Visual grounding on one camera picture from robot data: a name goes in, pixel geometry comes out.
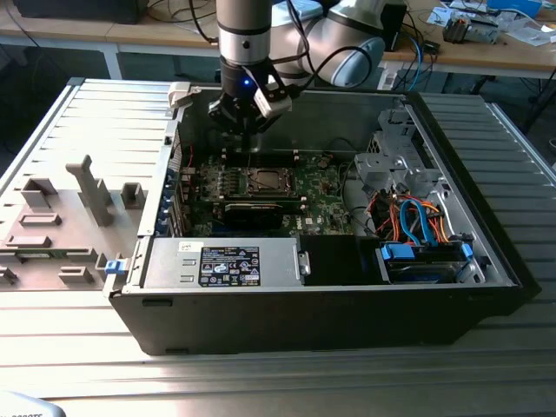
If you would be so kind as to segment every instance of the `wooden desk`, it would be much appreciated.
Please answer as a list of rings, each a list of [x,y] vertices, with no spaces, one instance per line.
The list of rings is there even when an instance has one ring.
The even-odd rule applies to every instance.
[[[106,59],[112,78],[122,78],[117,54],[119,52],[151,53],[178,56],[218,56],[216,47],[208,45],[200,36],[173,23],[157,22],[145,16],[137,25],[113,24],[105,22],[84,22],[60,19],[26,19],[8,1],[12,15],[43,47],[99,50]],[[171,0],[171,9],[184,7],[184,0]],[[547,44],[532,47],[507,35],[500,37],[496,45],[483,43],[452,44],[442,40],[440,26],[424,23],[430,10],[440,5],[436,0],[409,0],[410,10],[417,27],[426,38],[440,43],[440,54],[434,70],[443,72],[484,74],[494,76],[524,76],[548,78],[556,67],[556,46]],[[155,17],[168,19],[165,3],[160,9],[152,10]],[[214,10],[209,4],[198,11],[202,16]],[[189,19],[189,12],[179,15]],[[556,13],[544,14],[543,20],[556,20]],[[202,21],[203,28],[210,36],[216,34],[214,17]],[[0,8],[0,43],[32,46],[21,30],[11,21],[5,9]],[[406,68],[414,59],[409,41],[402,41],[395,52],[387,52],[382,59],[384,69],[381,86],[392,84],[395,74]]]

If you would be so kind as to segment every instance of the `metal bracket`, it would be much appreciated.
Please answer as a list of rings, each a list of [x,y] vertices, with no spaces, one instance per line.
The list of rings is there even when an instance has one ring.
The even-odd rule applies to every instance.
[[[190,97],[196,93],[200,93],[198,87],[191,88],[191,83],[176,82],[171,83],[168,90],[168,102],[171,109],[191,104]]]

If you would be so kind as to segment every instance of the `desk clutter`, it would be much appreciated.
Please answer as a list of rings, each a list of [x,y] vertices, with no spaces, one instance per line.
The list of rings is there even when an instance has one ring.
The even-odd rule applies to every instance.
[[[427,23],[442,26],[446,42],[496,43],[501,33],[507,33],[521,42],[540,46],[556,34],[550,25],[534,19],[542,6],[540,0],[456,0],[434,7]]]

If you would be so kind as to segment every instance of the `tabletop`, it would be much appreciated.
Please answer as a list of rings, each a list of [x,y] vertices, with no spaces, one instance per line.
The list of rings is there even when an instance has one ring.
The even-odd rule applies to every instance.
[[[191,22],[168,23],[159,20],[169,20],[169,11],[174,13],[187,6],[186,0],[170,0],[158,3],[149,10],[150,16],[145,16],[139,24],[127,25],[106,22],[86,22],[62,19],[28,19],[23,18],[13,6],[11,0],[0,0],[0,35],[24,36],[6,13],[3,2],[8,2],[11,14],[27,32],[37,38],[62,38],[70,40],[100,41],[110,43],[141,44],[151,46],[173,46],[189,48],[214,48],[207,45],[197,35]],[[556,45],[546,44],[533,47],[522,43],[508,35],[501,35],[495,45],[485,43],[445,43],[442,39],[440,26],[426,23],[430,10],[439,6],[437,0],[408,0],[409,13],[414,18],[417,28],[425,34],[427,40],[440,44],[438,63],[452,65],[473,65],[475,67],[495,67],[512,70],[551,71],[556,67]],[[199,17],[210,15],[215,10],[213,2],[195,0],[195,4],[203,5],[197,10]],[[185,10],[176,15],[183,21],[191,18],[190,12]],[[541,20],[556,21],[556,12],[542,11],[538,17]],[[216,34],[215,15],[202,19],[205,31],[213,36]],[[414,53],[407,40],[400,42],[395,52],[384,54],[385,61],[412,61]]]

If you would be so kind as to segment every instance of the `sticker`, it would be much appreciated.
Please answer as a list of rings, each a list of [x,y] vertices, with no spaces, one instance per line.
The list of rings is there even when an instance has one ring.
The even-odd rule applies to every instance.
[[[261,257],[257,247],[199,248],[202,287],[261,285]]]
[[[202,242],[180,241],[178,252],[201,252]]]

